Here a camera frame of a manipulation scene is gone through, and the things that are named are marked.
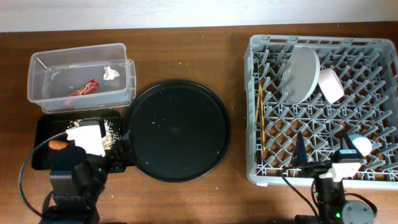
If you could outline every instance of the table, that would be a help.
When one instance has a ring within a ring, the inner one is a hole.
[[[398,22],[0,34],[0,222],[39,222],[22,203],[17,188],[19,169],[32,150],[37,120],[43,115],[27,100],[30,56],[118,42],[126,45],[127,56],[136,65],[137,93],[162,80],[201,83],[227,107],[232,140],[220,164],[186,183],[163,183],[134,167],[109,175],[97,204],[102,223],[289,223],[286,220],[296,214],[310,215],[308,205],[287,186],[258,187],[246,178],[243,55],[254,34],[372,37],[398,44]],[[27,167],[24,189],[32,205],[41,209],[52,189],[49,171]],[[298,189],[310,198],[309,188]],[[348,190],[378,206],[376,223],[397,222],[397,191]]]

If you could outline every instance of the red candy wrapper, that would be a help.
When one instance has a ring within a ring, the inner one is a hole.
[[[81,96],[85,94],[91,93],[93,90],[98,88],[100,84],[94,80],[94,78],[88,80],[88,82],[83,85],[80,89],[75,90],[73,93],[67,95],[67,96]]]

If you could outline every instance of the black circular plate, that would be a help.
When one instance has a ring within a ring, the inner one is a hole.
[[[209,89],[173,80],[146,90],[130,105],[123,132],[135,166],[166,182],[184,182],[210,171],[231,137],[228,112]]]

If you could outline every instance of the gray plastic crate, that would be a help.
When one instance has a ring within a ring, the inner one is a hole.
[[[292,52],[307,46],[316,51],[321,69],[332,68],[345,96],[329,104],[319,87],[296,105],[284,101],[281,80]],[[285,184],[279,177],[290,163],[296,134],[303,132],[309,161],[324,161],[340,148],[336,133],[367,136],[373,149],[347,188],[398,189],[398,59],[394,44],[386,39],[254,35],[244,55],[247,100],[246,174],[257,185]],[[263,82],[266,150],[261,147],[260,118],[256,122],[259,81]],[[286,172],[290,183],[310,186],[312,179]]]

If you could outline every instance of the white wall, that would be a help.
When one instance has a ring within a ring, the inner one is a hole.
[[[0,32],[398,21],[398,0],[0,0]]]

